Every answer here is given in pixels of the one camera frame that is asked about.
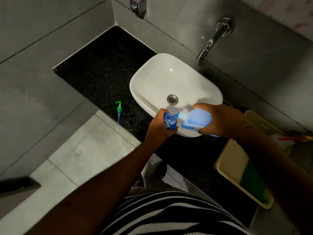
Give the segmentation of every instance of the countertop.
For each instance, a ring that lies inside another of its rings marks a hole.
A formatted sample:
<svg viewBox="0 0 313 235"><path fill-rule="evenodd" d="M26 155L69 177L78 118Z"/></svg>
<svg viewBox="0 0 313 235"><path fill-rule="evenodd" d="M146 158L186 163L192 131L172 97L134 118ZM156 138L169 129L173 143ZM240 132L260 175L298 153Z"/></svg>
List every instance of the countertop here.
<svg viewBox="0 0 313 235"><path fill-rule="evenodd" d="M57 66L56 74L113 119L117 118L115 102L122 101L120 124L143 142L152 117L132 97L129 82L154 55L149 47L114 26ZM249 227L257 203L213 167L226 141L175 134L156 154Z"/></svg>

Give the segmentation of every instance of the sink drain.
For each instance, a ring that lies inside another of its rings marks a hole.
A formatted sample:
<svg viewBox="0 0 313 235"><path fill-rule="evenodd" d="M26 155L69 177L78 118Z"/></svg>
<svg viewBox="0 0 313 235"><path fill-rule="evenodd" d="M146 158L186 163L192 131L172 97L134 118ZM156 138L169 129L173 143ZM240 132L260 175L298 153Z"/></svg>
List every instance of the sink drain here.
<svg viewBox="0 0 313 235"><path fill-rule="evenodd" d="M172 106L176 105L178 103L177 95L174 95L174 94L169 95L167 97L167 102Z"/></svg>

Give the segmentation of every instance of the brown pants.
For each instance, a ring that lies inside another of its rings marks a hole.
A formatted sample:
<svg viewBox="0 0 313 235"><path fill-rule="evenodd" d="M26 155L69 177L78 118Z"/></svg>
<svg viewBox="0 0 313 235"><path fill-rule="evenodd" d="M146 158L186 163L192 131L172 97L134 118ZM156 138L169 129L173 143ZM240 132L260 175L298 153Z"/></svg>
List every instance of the brown pants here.
<svg viewBox="0 0 313 235"><path fill-rule="evenodd" d="M151 179L149 181L146 181L146 183L147 183L147 188L141 187L141 186L133 187L128 192L127 196L151 195L151 194L164 192L164 191L179 191L179 192L187 193L181 189L170 186L169 184L165 183L161 179L156 179L154 177L151 177Z"/></svg>

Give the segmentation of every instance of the sink basin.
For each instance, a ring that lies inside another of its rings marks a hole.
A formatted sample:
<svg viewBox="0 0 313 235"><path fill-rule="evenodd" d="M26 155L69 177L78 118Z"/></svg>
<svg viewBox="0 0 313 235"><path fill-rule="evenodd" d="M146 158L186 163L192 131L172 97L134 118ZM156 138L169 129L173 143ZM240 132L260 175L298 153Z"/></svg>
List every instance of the sink basin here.
<svg viewBox="0 0 313 235"><path fill-rule="evenodd" d="M217 86L169 54L158 54L149 59L134 74L129 87L136 102L152 117L160 108L176 114L178 111L191 111L195 103L219 105L223 102ZM200 136L198 132L180 127L180 119L177 125L179 135Z"/></svg>

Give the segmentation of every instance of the green object in tray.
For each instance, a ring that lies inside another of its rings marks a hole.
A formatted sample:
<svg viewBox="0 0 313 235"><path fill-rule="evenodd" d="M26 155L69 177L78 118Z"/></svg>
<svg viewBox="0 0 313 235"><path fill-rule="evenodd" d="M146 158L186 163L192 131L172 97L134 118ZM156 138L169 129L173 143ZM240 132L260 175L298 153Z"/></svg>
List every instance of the green object in tray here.
<svg viewBox="0 0 313 235"><path fill-rule="evenodd" d="M266 185L250 161L246 166L240 185L262 203L268 202L264 196Z"/></svg>

